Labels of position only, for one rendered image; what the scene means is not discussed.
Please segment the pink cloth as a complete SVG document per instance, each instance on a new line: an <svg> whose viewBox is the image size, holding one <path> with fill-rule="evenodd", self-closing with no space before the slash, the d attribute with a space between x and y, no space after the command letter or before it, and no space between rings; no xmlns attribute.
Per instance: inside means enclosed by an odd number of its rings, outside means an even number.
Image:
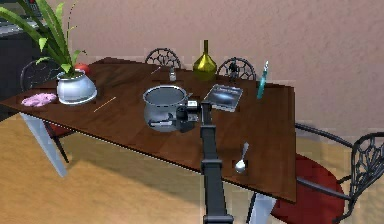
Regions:
<svg viewBox="0 0 384 224"><path fill-rule="evenodd" d="M27 107L42 107L54 102L57 96L53 93L39 93L22 100L21 104Z"/></svg>

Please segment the black chair with red seat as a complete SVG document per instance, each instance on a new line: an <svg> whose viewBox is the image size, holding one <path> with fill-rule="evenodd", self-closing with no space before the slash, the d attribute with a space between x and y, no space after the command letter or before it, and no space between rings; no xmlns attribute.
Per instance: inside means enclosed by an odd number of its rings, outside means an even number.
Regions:
<svg viewBox="0 0 384 224"><path fill-rule="evenodd" d="M43 61L39 64L33 60L22 69L20 75L21 89L26 91L35 85L42 84L48 80L54 79L60 71L60 66L52 60ZM73 134L73 131L48 122L45 122L44 126L50 138L54 141L57 148L59 149L65 162L68 163L69 160L60 142L60 138Z"/></svg>
<svg viewBox="0 0 384 224"><path fill-rule="evenodd" d="M226 76L230 80L229 66L230 66L233 58L234 57L227 59L218 67L217 75ZM256 72L255 72L253 65L247 59L240 58L240 57L236 57L236 58L237 58L236 64L239 67L239 74L238 74L237 79L245 79L245 80L255 81L257 79L257 75L256 75Z"/></svg>
<svg viewBox="0 0 384 224"><path fill-rule="evenodd" d="M169 48L155 48L146 56L145 63L157 64L160 66L168 66L181 68L181 62L176 53Z"/></svg>
<svg viewBox="0 0 384 224"><path fill-rule="evenodd" d="M297 154L296 202L277 200L271 215L287 224L339 224L352 214L359 196L384 174L384 132L369 133L350 143L304 124L295 127L350 148L351 171L337 179L319 163Z"/></svg>

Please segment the dark cupboard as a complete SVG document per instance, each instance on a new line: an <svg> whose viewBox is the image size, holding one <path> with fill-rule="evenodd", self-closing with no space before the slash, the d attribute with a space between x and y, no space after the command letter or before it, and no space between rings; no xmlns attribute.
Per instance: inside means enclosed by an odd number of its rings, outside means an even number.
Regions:
<svg viewBox="0 0 384 224"><path fill-rule="evenodd" d="M0 24L0 101L21 92L23 68L40 57L39 47L16 25Z"/></svg>

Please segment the green plant in silver pot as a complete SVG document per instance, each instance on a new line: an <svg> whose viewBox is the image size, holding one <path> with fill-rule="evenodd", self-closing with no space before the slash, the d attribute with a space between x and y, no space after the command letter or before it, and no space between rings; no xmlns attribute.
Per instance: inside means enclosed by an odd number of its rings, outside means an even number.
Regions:
<svg viewBox="0 0 384 224"><path fill-rule="evenodd" d="M67 27L63 29L63 2L53 9L46 0L35 0L41 17L38 17L24 0L17 0L17 3L36 23L36 28L20 15L3 6L0 6L0 18L18 26L38 44L41 52L47 53L46 56L41 56L35 61L36 65L52 61L59 66L59 73L56 76L59 101L65 105L80 105L95 99L97 88L94 82L83 69L75 67L78 56L87 52L85 50L70 52L69 50L69 36L75 29L75 26L70 23L71 11L75 4L71 6Z"/></svg>

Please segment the small dark statue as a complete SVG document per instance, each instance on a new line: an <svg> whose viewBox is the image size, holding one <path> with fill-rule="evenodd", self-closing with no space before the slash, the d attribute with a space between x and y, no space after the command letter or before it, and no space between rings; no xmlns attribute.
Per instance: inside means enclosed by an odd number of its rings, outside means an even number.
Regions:
<svg viewBox="0 0 384 224"><path fill-rule="evenodd" d="M230 77L231 82L235 82L236 79L238 78L238 74L239 74L239 67L236 64L236 61L237 61L237 58L234 57L231 61L230 66L229 66L229 70L230 70L229 77Z"/></svg>

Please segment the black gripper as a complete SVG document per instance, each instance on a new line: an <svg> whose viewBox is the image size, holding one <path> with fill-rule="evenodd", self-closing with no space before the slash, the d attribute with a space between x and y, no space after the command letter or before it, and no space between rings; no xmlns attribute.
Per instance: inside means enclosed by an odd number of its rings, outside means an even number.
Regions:
<svg viewBox="0 0 384 224"><path fill-rule="evenodd" d="M174 112L168 114L169 120L148 122L150 127L174 127L177 131L185 133L190 130L188 111L185 106L178 106Z"/></svg>

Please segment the silver spoon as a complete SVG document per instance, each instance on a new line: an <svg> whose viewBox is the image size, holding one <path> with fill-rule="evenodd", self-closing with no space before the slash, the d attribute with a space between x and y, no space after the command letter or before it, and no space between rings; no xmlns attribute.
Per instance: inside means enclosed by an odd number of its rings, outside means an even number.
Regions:
<svg viewBox="0 0 384 224"><path fill-rule="evenodd" d="M245 165L244 157L247 153L248 148L249 148L249 143L245 142L242 149L241 159L235 164L235 170L237 173L242 173L245 171L246 165Z"/></svg>

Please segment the brown wooden table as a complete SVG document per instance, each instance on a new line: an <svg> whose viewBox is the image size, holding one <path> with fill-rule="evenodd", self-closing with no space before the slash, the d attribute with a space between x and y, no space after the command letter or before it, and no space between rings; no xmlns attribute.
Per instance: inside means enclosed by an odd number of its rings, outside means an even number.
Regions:
<svg viewBox="0 0 384 224"><path fill-rule="evenodd" d="M200 133L160 133L144 120L144 92L169 81L167 69L150 74L155 67L139 62L106 58L91 66L91 80L99 95L91 103L67 106L51 103L44 107L25 107L26 97L52 92L54 81L4 100L4 105L37 120L51 121L92 137L132 149L167 162L197 171L202 159ZM295 95L290 86L267 84L262 99L257 99L257 83L240 79L243 90L233 113L214 111L218 156L223 162L225 181L270 197L296 200L295 174ZM117 98L97 112L94 109L112 97ZM245 142L245 171L237 173Z"/></svg>

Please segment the thin yellow pencil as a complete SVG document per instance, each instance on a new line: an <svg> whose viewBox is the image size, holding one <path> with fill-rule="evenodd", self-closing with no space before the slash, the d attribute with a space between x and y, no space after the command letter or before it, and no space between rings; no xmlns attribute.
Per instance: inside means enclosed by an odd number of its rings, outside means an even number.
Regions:
<svg viewBox="0 0 384 224"><path fill-rule="evenodd" d="M102 105L100 105L99 107L97 107L96 109L93 110L93 112L97 112L98 110L100 110L101 108L103 108L104 106L106 106L107 104L111 103L112 101L114 101L117 97L114 96L112 97L111 99L109 99L107 102L103 103Z"/></svg>

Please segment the gold vase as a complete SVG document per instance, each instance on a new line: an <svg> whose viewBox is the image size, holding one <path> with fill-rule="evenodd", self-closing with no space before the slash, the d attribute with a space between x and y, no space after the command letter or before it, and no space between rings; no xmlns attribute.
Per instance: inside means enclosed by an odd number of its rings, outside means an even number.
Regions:
<svg viewBox="0 0 384 224"><path fill-rule="evenodd" d="M215 77L217 64L209 55L209 41L203 41L203 53L193 65L193 72L201 81L210 81Z"/></svg>

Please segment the teal spray bottle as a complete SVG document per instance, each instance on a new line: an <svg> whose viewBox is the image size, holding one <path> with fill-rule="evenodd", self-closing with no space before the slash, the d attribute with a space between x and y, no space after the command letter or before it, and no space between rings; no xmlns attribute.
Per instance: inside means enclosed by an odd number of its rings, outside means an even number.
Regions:
<svg viewBox="0 0 384 224"><path fill-rule="evenodd" d="M268 75L268 69L269 69L269 61L267 60L264 64L263 73L262 73L261 79L259 81L259 86L258 86L258 91L257 91L257 99L262 99L262 97L263 97L266 79L267 79L267 75Z"/></svg>

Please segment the silver cooking pot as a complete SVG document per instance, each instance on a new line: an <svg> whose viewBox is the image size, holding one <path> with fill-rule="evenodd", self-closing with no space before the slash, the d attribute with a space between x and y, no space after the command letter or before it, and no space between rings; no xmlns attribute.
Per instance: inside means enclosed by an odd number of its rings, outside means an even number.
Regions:
<svg viewBox="0 0 384 224"><path fill-rule="evenodd" d="M143 100L145 102L145 122L148 125L150 120L169 120L168 114L174 112L178 106L185 106L189 97L190 94L188 94L184 89L174 85L159 85L148 89L143 94ZM191 125L190 130L192 130L194 128L194 124L192 122L189 123ZM177 131L174 127L150 128L158 132Z"/></svg>

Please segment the dark grey book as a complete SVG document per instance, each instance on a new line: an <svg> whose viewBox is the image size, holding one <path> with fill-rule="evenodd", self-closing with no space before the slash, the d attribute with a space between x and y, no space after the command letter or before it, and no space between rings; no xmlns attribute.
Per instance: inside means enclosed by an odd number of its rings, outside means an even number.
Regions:
<svg viewBox="0 0 384 224"><path fill-rule="evenodd" d="M242 93L241 88L215 84L204 100L209 102L214 109L234 112Z"/></svg>

